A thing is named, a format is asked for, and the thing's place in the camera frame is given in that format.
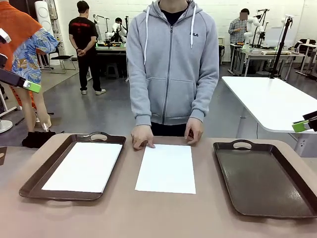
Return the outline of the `person's left hand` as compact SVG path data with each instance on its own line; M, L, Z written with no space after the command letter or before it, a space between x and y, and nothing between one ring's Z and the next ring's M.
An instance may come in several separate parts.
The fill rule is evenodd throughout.
M199 119L189 118L186 124L186 130L184 135L187 141L187 144L189 145L197 144L201 140L203 132L204 132L203 123Z

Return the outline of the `person's right hand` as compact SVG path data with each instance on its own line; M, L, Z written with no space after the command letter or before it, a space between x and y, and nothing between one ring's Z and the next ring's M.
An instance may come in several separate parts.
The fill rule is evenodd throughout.
M148 146L155 148L153 143L153 133L149 125L138 125L135 126L131 132L132 145L135 150L141 150Z

